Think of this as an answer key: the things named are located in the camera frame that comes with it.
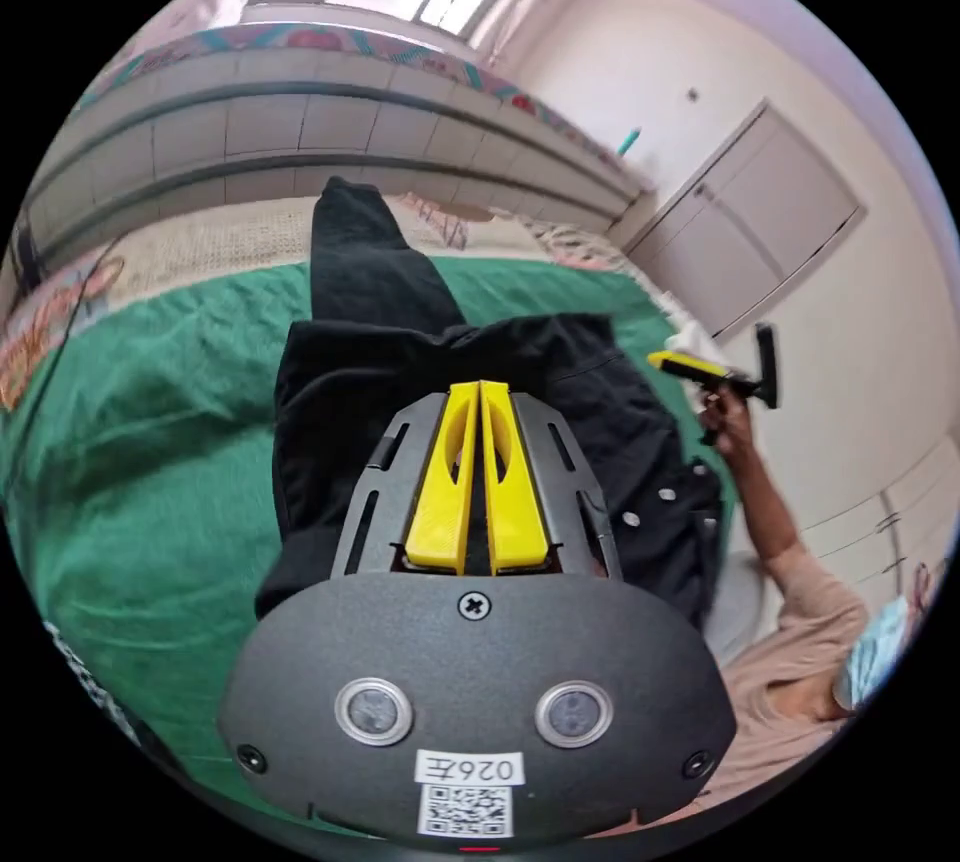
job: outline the green bedsheet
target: green bedsheet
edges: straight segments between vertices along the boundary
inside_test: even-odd
[[[688,456],[721,472],[726,537],[732,483],[697,444],[679,383],[646,362],[674,330],[635,282],[548,262],[433,261],[473,325],[611,314],[619,344],[677,418]],[[273,815],[233,767],[214,720],[279,547],[273,387],[289,325],[309,312],[304,263],[177,289],[93,325],[64,348],[5,500],[39,611],[93,676],[195,781]],[[49,361],[2,416],[0,444],[19,440]]]

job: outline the cable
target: cable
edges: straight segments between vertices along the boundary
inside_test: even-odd
[[[47,369],[46,374],[43,377],[43,380],[40,384],[40,391],[37,394],[36,399],[33,402],[33,405],[30,407],[30,414],[27,416],[27,421],[24,424],[23,428],[20,430],[20,439],[17,444],[14,446],[14,452],[12,460],[10,463],[10,469],[7,474],[6,483],[3,486],[2,491],[0,491],[0,514],[4,513],[7,506],[7,499],[10,493],[10,490],[14,487],[17,478],[19,476],[19,468],[23,459],[23,452],[27,444],[27,437],[30,434],[30,430],[33,428],[33,423],[37,418],[37,412],[40,409],[40,405],[43,402],[43,397],[47,393],[47,389],[50,387],[50,380],[53,378],[53,374],[57,370],[57,366],[60,364],[60,359],[63,355],[63,350],[67,347],[67,341],[70,338],[70,331],[73,328],[74,322],[77,319],[77,313],[80,311],[80,307],[86,301],[87,294],[87,285],[90,282],[90,279],[99,271],[100,266],[103,264],[106,257],[117,247],[117,245],[128,235],[127,232],[123,232],[118,236],[115,236],[113,239],[107,243],[106,248],[97,256],[96,261],[93,263],[90,271],[84,276],[83,282],[80,285],[80,293],[77,296],[77,301],[74,302],[73,308],[70,311],[70,317],[67,319],[67,326],[63,332],[63,341],[57,348],[57,351],[53,353],[53,358],[50,361],[50,366]]]

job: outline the bed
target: bed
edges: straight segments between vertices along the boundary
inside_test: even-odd
[[[416,194],[386,201],[471,324],[611,314],[685,451],[721,474],[729,537],[736,496],[698,444],[693,393],[645,358],[668,344],[720,357],[674,299],[602,236]],[[94,249],[18,307],[0,358],[0,439],[22,447],[0,462],[8,531],[41,616],[195,783],[271,815],[214,720],[279,545],[273,388],[288,327],[310,314],[315,202],[222,206],[128,233],[60,347]]]

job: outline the person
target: person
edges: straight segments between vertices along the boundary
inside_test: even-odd
[[[750,539],[783,595],[777,629],[722,671],[737,733],[713,776],[662,825],[767,781],[827,741],[882,684],[908,641],[932,587],[925,566],[910,597],[872,619],[863,600],[800,539],[756,449],[750,412],[729,388],[705,399],[701,421],[733,475]],[[644,827],[636,817],[599,836]]]

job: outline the pink sleeve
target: pink sleeve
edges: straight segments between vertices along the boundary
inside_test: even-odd
[[[780,628],[798,622],[849,620],[863,629],[869,613],[863,599],[832,575],[806,547],[787,551],[772,559],[770,571],[783,587]]]

